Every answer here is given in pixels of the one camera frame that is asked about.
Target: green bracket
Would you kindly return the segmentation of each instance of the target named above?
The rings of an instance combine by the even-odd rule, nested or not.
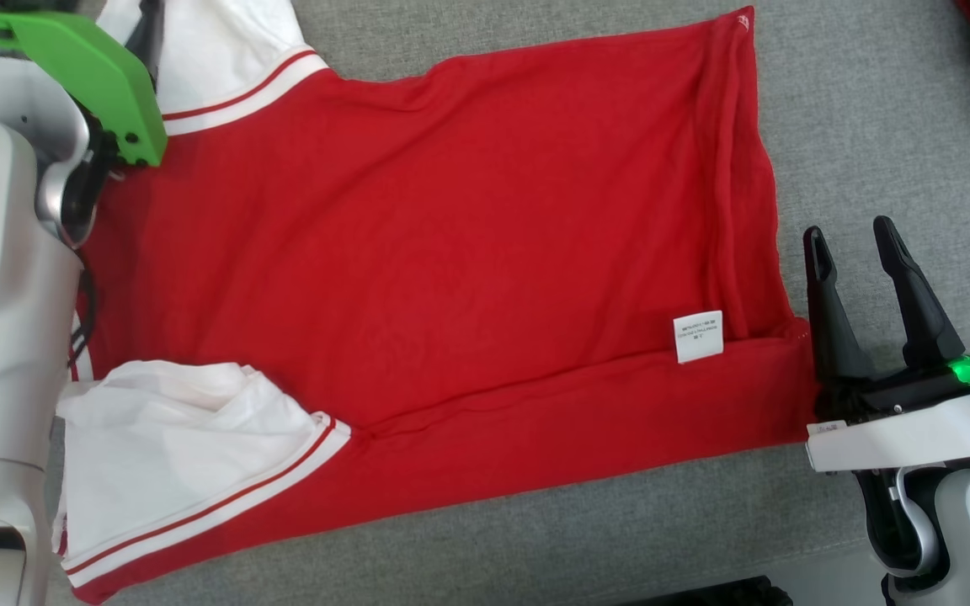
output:
[[[140,59],[91,19],[70,13],[0,12],[0,47],[22,51],[54,77],[104,130],[128,164],[158,166],[167,131]]]

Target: glowing green led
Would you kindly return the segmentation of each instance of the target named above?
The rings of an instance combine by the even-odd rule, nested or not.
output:
[[[960,383],[970,385],[970,357],[962,356],[950,362],[950,368],[956,373]]]

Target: red and white shirt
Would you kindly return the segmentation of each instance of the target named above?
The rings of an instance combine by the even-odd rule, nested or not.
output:
[[[96,476],[122,461],[95,439],[71,453],[70,431],[113,423],[98,404],[88,426],[67,414],[61,547],[77,596],[300,534],[805,438],[816,385],[779,276],[751,8],[372,83],[328,69],[285,1],[219,4],[168,5],[165,160],[101,199],[85,247],[93,376],[236,362],[311,414],[277,407],[284,446],[234,473],[212,468],[246,456],[237,442],[212,465],[147,457],[161,483],[221,479],[169,487],[161,505],[104,486],[122,510],[149,503],[98,530],[78,527],[103,497],[73,482],[74,458]],[[678,364],[673,320],[715,310],[724,353]],[[203,428],[218,417],[194,413]],[[128,431],[166,415],[125,417]],[[208,438],[197,448],[218,451]]]

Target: gray panel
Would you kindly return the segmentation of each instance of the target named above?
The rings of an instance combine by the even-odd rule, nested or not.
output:
[[[305,38],[338,72],[376,80],[455,54],[677,26],[740,4],[296,1]],[[759,3],[757,19],[762,133],[793,305],[804,311],[800,235],[817,222],[860,341],[879,364],[899,360],[903,330],[870,227],[884,212],[970,342],[962,17],[948,1],[781,0]],[[815,475],[786,446],[266,545],[112,603],[614,603],[863,540],[854,481]],[[49,603],[73,603],[61,574]]]

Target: care label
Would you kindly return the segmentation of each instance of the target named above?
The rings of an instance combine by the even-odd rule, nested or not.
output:
[[[808,436],[817,436],[820,433],[827,433],[827,431],[836,431],[838,429],[844,429],[848,426],[848,423],[843,421],[827,421],[825,423],[809,423],[807,426]]]
[[[724,331],[720,311],[676,318],[676,357],[681,364],[724,352]]]

